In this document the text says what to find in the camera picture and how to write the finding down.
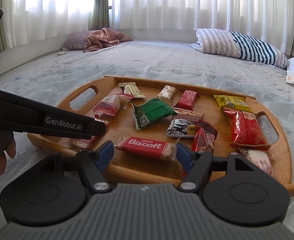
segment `white sheer curtain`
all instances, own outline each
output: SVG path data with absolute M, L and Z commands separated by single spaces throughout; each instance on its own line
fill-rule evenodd
M 231 30 L 290 54 L 294 0 L 113 0 L 111 23 L 114 29 Z
M 94 0 L 4 0 L 7 47 L 88 30 Z

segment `bed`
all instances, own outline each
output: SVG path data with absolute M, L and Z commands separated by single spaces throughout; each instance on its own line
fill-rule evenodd
M 285 82 L 285 70 L 271 65 L 202 54 L 188 43 L 134 40 L 96 52 L 67 51 L 37 59 L 0 76 L 0 89 L 56 106 L 76 87 L 104 75 L 183 82 L 255 96 L 283 126 L 294 182 L 294 85 Z M 0 191 L 45 156 L 26 134 L 15 133 L 15 139 L 17 155 L 8 160 Z M 0 209 L 0 227 L 5 223 Z M 294 232 L 294 198 L 284 224 Z

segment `purple pillow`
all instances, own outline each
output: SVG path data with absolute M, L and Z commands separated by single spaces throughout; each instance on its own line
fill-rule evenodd
M 61 46 L 61 49 L 64 50 L 77 50 L 77 49 L 86 49 L 87 42 L 85 40 L 86 36 L 94 31 L 82 31 L 77 32 L 69 36 L 69 38 Z

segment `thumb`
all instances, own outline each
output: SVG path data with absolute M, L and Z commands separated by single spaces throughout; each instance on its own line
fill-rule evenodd
M 15 155 L 16 155 L 16 141 L 14 139 L 9 143 L 9 145 L 6 149 L 6 152 L 10 158 L 15 157 Z

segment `gray ribbed panel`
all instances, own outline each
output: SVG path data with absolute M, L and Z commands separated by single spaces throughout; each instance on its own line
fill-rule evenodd
M 281 223 L 243 228 L 217 219 L 196 194 L 181 193 L 171 184 L 119 184 L 94 195 L 72 219 L 46 228 L 9 223 L 0 240 L 293 240 Z

